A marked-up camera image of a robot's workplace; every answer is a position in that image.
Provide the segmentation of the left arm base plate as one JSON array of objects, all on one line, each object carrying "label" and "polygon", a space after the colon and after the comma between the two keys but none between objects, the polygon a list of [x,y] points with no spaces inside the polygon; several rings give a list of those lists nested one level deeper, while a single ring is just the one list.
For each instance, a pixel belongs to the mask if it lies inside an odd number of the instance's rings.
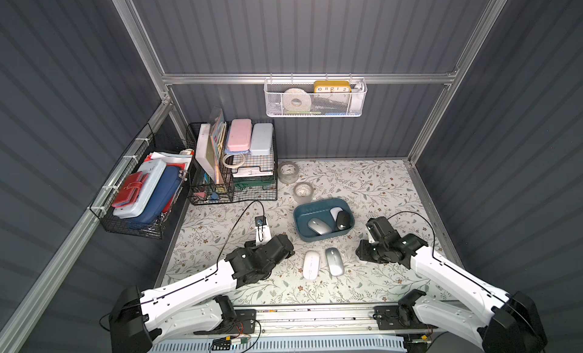
[{"label": "left arm base plate", "polygon": [[194,332],[195,336],[227,334],[236,336],[239,333],[252,334],[255,332],[257,311],[255,309],[235,310],[233,321],[223,321],[211,331]]}]

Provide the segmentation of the white computer mouse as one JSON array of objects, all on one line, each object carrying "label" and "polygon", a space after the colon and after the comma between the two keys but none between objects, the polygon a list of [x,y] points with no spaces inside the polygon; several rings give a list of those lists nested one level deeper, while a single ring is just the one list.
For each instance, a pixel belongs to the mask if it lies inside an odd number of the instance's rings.
[{"label": "white computer mouse", "polygon": [[318,277],[320,271],[320,254],[316,251],[308,251],[305,254],[303,277],[306,280],[313,281]]}]

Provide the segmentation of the white flat case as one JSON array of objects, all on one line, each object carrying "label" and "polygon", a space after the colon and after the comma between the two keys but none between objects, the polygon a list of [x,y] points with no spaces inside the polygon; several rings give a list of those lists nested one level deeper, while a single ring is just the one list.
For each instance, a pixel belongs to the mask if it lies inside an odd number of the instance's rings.
[{"label": "white flat case", "polygon": [[112,212],[113,215],[120,219],[134,218],[141,215],[166,167],[166,163],[161,159],[154,159],[142,163],[136,172],[147,173],[148,178],[145,181],[144,186],[141,188],[138,199],[132,205],[127,205],[117,209],[112,207],[114,209]]}]

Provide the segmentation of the light blue pencil case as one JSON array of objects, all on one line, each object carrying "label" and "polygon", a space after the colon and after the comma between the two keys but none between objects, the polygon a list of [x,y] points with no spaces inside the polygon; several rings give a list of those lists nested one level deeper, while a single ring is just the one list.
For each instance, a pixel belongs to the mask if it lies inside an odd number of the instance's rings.
[{"label": "light blue pencil case", "polygon": [[257,123],[253,126],[249,152],[252,156],[268,156],[272,149],[273,125]]}]

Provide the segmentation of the silver grey computer mouse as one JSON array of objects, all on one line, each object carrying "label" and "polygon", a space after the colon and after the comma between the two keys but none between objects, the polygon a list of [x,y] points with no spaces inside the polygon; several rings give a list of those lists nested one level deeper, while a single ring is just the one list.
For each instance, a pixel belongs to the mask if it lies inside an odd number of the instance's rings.
[{"label": "silver grey computer mouse", "polygon": [[325,255],[330,275],[333,277],[342,276],[345,273],[345,267],[339,250],[337,248],[327,248]]}]

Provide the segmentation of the white mouse with grey logo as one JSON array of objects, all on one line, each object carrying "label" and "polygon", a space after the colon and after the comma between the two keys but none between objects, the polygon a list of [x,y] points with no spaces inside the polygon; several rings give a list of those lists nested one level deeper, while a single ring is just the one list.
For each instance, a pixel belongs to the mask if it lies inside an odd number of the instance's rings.
[{"label": "white mouse with grey logo", "polygon": [[337,220],[338,215],[343,211],[343,209],[341,207],[334,207],[330,210],[331,216],[334,219],[334,221]]}]

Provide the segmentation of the yellow digital clock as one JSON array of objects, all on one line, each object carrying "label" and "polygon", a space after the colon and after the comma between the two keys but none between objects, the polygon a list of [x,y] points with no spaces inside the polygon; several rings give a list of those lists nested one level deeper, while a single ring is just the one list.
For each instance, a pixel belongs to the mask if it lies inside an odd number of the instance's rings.
[{"label": "yellow digital clock", "polygon": [[351,93],[349,81],[315,81],[314,93]]}]

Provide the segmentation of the upright books and folders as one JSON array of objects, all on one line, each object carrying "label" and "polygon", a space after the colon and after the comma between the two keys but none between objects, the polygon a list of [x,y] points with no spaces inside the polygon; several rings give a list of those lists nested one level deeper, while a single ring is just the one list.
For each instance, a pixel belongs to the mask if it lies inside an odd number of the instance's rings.
[{"label": "upright books and folders", "polygon": [[220,169],[225,136],[226,120],[223,110],[214,107],[210,113],[210,122],[200,124],[195,159],[216,185],[225,183]]}]

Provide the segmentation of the black computer mouse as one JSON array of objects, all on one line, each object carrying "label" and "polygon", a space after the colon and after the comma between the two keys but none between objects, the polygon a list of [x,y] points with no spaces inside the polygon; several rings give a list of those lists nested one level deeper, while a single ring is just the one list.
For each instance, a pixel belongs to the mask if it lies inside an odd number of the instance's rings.
[{"label": "black computer mouse", "polygon": [[352,227],[351,214],[345,210],[339,211],[336,216],[336,229],[344,231]]}]

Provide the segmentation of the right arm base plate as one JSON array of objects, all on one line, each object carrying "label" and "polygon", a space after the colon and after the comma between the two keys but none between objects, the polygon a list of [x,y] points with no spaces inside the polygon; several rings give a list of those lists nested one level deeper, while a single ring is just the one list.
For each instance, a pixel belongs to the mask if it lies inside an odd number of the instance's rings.
[{"label": "right arm base plate", "polygon": [[432,330],[435,326],[423,324],[413,313],[405,315],[399,305],[378,305],[373,308],[373,319],[379,330]]}]

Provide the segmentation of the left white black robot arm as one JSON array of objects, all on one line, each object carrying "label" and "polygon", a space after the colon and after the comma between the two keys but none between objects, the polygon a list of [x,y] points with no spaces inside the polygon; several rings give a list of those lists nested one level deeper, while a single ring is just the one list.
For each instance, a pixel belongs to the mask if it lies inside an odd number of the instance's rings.
[{"label": "left white black robot arm", "polygon": [[285,235],[265,245],[248,242],[226,258],[195,275],[158,289],[125,289],[109,313],[113,352],[148,352],[164,340],[191,333],[225,332],[239,323],[229,292],[267,279],[273,269],[294,254]]}]

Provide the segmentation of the clear tape roll rear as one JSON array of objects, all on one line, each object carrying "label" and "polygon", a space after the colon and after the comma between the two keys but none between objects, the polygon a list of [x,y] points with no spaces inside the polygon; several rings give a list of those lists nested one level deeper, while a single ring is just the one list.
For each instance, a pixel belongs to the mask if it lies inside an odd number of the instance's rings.
[{"label": "clear tape roll rear", "polygon": [[278,164],[278,178],[284,184],[294,184],[299,180],[300,169],[296,163],[283,162]]}]

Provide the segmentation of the teal plastic storage box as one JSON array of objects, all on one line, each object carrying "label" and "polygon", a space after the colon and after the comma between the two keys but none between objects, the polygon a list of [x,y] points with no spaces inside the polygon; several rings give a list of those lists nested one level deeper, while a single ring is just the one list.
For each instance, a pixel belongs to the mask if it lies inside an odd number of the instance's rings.
[{"label": "teal plastic storage box", "polygon": [[[334,207],[341,207],[351,214],[352,227],[350,229],[344,231],[338,231],[336,229],[336,221],[334,221],[330,213],[330,210]],[[352,214],[350,206],[341,198],[319,200],[300,205],[295,208],[293,216],[299,238],[308,243],[347,235],[355,226],[355,217]],[[321,219],[326,222],[332,228],[332,232],[327,235],[317,235],[308,228],[308,221],[312,218]]]}]

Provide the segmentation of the clear tape roll front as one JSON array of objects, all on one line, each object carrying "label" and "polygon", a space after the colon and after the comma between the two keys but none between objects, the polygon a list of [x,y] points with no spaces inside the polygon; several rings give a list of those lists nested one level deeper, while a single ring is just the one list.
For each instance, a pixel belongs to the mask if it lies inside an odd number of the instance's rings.
[{"label": "clear tape roll front", "polygon": [[294,186],[293,197],[297,204],[308,204],[313,200],[314,187],[308,182],[299,182]]}]

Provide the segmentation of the pink pencil case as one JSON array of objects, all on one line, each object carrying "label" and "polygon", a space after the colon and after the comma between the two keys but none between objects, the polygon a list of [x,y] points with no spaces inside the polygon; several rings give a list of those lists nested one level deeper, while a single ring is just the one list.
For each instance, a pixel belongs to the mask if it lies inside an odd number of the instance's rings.
[{"label": "pink pencil case", "polygon": [[248,118],[233,120],[229,128],[227,150],[235,153],[249,151],[252,128],[252,121]]}]

